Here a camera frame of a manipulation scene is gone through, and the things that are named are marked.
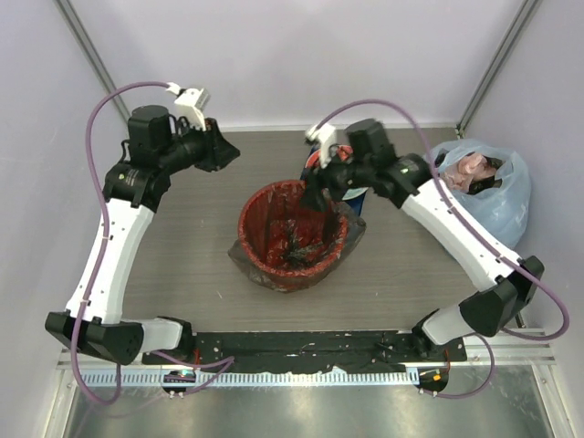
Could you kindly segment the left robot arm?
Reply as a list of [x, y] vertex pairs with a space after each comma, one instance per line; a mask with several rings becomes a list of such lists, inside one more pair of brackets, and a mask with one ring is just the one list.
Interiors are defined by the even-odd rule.
[[194, 352], [191, 323], [171, 317], [123, 319], [131, 267], [172, 175], [190, 167], [217, 172], [240, 151], [215, 119], [194, 125], [160, 105], [135, 109], [127, 126], [124, 153], [107, 172], [101, 192], [108, 213], [99, 221], [78, 288], [65, 310], [47, 315], [45, 329], [72, 351], [119, 365], [158, 350], [183, 364]]

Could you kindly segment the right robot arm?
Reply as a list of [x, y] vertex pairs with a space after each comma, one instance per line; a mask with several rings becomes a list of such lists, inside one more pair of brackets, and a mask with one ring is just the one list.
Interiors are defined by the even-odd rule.
[[360, 120], [346, 128], [352, 152], [340, 155], [335, 128], [310, 128], [305, 139], [318, 153], [305, 173], [302, 205], [316, 211], [340, 201], [352, 189], [372, 189], [423, 226], [458, 262], [476, 291], [462, 302], [437, 309], [412, 329], [412, 349], [433, 360], [450, 341], [478, 333], [493, 337], [529, 304], [544, 266], [535, 256], [520, 257], [485, 230], [436, 181], [420, 155], [399, 156], [382, 124]]

